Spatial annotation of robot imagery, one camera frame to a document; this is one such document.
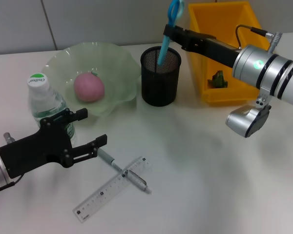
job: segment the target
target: bottle label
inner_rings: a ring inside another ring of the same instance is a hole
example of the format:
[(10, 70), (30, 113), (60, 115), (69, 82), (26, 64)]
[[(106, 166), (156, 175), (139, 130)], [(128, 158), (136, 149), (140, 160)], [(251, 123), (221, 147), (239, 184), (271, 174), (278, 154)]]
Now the bottle label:
[(72, 123), (69, 123), (68, 125), (66, 125), (65, 130), (67, 131), (69, 138), (72, 138), (74, 136), (75, 129)]

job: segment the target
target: yellow plastic bin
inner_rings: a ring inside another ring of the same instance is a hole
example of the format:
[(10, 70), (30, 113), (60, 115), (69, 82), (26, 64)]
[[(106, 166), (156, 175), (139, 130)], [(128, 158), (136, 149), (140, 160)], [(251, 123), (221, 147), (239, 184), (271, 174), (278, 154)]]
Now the yellow plastic bin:
[[(246, 24), (260, 28), (247, 1), (189, 4), (189, 13), (190, 30), (213, 35), (218, 40), (237, 48), (236, 26)], [(248, 44), (264, 49), (269, 47), (266, 38), (252, 33), (249, 29), (239, 28), (238, 33), (242, 48)], [(201, 99), (209, 105), (239, 105), (258, 96), (259, 90), (232, 77), (232, 68), (196, 53), (190, 53), (190, 57)], [(208, 79), (212, 79), (219, 70), (224, 72), (228, 87), (220, 89), (209, 87)]]

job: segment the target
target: blue scissors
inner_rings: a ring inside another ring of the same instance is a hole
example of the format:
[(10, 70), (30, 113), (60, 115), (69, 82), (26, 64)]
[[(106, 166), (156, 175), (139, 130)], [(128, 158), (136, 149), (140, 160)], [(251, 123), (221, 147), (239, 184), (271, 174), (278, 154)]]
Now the blue scissors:
[[(184, 7), (185, 7), (184, 0), (172, 0), (168, 9), (168, 24), (169, 25), (175, 26), (176, 21), (182, 16), (184, 12)], [(161, 66), (164, 63), (164, 59), (166, 57), (169, 43), (170, 43), (169, 37), (164, 36), (160, 55), (157, 60), (157, 64), (159, 66)]]

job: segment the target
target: gray wall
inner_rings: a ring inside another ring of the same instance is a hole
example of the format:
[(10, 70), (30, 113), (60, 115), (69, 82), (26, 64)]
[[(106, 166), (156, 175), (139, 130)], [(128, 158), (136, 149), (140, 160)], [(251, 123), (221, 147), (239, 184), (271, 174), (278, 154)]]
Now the gray wall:
[[(58, 49), (160, 42), (171, 0), (43, 0)], [(214, 2), (214, 0), (185, 0)], [(249, 0), (262, 27), (293, 32), (293, 0)], [(188, 28), (186, 6), (178, 25)], [(0, 0), (0, 54), (54, 50), (41, 0)]]

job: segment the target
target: green indicator light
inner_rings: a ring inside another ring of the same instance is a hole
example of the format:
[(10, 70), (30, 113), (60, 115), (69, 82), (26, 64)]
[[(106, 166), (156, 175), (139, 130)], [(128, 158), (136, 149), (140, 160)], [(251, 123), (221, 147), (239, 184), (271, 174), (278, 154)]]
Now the green indicator light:
[(262, 69), (264, 67), (264, 62), (262, 60), (256, 60), (253, 65), (256, 69)]

